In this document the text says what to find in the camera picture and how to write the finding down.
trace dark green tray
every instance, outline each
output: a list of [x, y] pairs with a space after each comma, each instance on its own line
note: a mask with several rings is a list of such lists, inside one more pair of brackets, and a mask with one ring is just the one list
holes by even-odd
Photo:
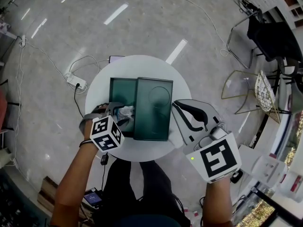
[[[111, 78], [109, 85], [109, 101], [120, 102], [125, 106], [134, 106], [136, 99], [137, 79]], [[134, 122], [129, 122], [122, 131], [125, 137], [133, 137]]]
[[134, 139], [167, 141], [173, 81], [138, 78]]

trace black and white marker cube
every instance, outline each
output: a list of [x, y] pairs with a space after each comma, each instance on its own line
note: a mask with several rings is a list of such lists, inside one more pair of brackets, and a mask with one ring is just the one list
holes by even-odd
[[233, 133], [186, 156], [202, 178], [209, 183], [238, 171], [242, 164]]
[[124, 136], [112, 116], [93, 119], [90, 139], [102, 152], [121, 147]]

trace black pants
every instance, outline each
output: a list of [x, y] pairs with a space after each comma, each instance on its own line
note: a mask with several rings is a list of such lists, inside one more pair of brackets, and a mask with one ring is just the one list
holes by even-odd
[[138, 214], [165, 215], [182, 227], [190, 226], [190, 221], [177, 205], [170, 179], [164, 171], [155, 161], [141, 162], [140, 165], [144, 189], [143, 198], [138, 201], [130, 185], [131, 162], [117, 159], [112, 164], [103, 192], [106, 203], [93, 216], [96, 226], [111, 226], [115, 220]]

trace person's left arm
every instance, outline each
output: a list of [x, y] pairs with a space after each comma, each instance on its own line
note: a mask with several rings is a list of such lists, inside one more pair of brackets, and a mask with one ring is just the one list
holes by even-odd
[[[92, 121], [85, 125], [84, 139], [88, 140]], [[98, 148], [93, 144], [84, 144], [60, 182], [56, 197], [51, 225], [58, 227], [76, 227], [89, 172]]]

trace wrist strap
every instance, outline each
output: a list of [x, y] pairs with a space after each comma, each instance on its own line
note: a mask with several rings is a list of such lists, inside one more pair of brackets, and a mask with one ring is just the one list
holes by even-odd
[[81, 147], [81, 145], [88, 144], [88, 143], [93, 143], [93, 141], [92, 140], [84, 140], [80, 143], [79, 148]]

